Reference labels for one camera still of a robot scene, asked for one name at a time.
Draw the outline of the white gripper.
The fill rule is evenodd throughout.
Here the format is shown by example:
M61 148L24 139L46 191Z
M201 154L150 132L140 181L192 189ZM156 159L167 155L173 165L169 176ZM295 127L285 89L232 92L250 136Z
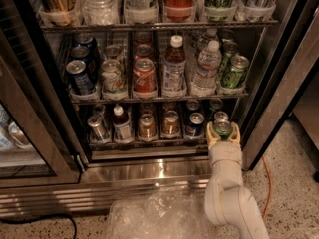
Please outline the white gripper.
M228 140L221 141L220 135L213 129L213 122L210 121L206 127L207 146L210 148L208 156L210 164L214 165L219 161L233 161L242 164L242 151L240 148L240 130L235 122L231 124L232 133Z

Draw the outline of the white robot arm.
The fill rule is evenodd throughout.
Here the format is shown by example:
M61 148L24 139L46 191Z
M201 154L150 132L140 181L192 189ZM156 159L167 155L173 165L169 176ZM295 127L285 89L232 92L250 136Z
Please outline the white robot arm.
M207 124L211 177L204 195L206 217L215 226L233 225L240 239L270 239L257 201L243 183L239 127L235 122L230 126L232 134L222 140L214 123Z

